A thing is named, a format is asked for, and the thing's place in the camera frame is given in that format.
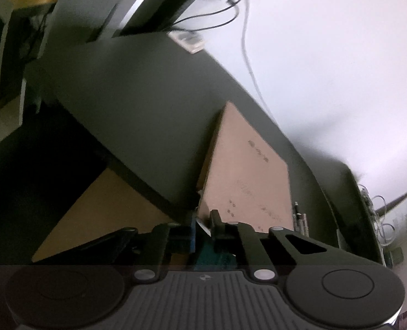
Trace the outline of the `brown notebook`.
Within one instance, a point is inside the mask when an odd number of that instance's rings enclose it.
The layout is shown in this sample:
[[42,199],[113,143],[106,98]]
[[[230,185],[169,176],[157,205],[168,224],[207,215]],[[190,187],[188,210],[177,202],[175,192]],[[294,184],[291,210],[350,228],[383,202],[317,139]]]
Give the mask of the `brown notebook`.
[[124,227],[150,232],[172,219],[107,168],[52,229],[32,257],[40,261]]
[[197,216],[206,223],[216,209],[224,223],[246,223],[257,232],[294,228],[287,164],[230,101],[218,119],[197,188]]

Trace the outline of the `black desk drawer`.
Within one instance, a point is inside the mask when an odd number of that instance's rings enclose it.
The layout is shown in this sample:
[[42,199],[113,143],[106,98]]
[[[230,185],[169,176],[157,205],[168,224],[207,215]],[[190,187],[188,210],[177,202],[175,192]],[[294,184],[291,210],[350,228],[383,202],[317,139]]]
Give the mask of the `black desk drawer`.
[[194,186],[187,186],[178,200],[164,197],[55,101],[0,142],[0,265],[30,263],[106,168],[174,221],[187,222],[197,205]]

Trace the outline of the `brown notebook in drawer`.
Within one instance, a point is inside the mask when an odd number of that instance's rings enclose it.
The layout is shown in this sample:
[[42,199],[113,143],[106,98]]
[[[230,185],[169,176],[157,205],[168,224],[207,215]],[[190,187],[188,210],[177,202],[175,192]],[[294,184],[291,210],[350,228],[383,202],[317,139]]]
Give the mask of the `brown notebook in drawer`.
[[150,232],[172,219],[107,168],[52,229],[32,257],[40,261],[124,227]]

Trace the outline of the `black pen left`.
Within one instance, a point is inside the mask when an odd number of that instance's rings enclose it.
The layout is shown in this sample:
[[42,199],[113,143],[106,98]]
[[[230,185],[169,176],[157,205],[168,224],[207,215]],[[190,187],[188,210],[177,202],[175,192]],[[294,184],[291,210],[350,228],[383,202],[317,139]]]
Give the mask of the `black pen left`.
[[298,202],[294,202],[294,229],[296,232],[301,231],[300,219],[301,214],[298,211]]

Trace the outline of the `black silver pen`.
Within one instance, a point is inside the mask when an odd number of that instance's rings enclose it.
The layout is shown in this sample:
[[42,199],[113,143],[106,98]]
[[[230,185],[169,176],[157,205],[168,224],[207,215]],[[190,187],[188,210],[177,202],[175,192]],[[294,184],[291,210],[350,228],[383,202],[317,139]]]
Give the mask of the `black silver pen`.
[[302,229],[302,234],[306,237],[309,236],[309,230],[308,230],[308,222],[307,222],[307,217],[306,214],[301,214],[301,229]]

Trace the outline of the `small white box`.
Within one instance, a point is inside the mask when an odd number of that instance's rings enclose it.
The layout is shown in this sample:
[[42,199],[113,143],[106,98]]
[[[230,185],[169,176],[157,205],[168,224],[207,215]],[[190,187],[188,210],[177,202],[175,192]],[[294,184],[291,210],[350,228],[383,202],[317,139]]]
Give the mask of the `small white box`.
[[189,54],[196,54],[204,50],[205,41],[198,33],[188,31],[171,31],[168,33],[168,36],[174,41],[174,43],[179,45]]

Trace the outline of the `silver computer monitor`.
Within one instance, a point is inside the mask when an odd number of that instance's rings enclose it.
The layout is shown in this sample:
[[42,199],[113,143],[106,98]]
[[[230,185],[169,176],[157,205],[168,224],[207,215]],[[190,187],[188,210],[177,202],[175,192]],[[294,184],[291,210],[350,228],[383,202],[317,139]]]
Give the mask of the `silver computer monitor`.
[[58,0],[39,54],[120,35],[162,31],[194,0]]

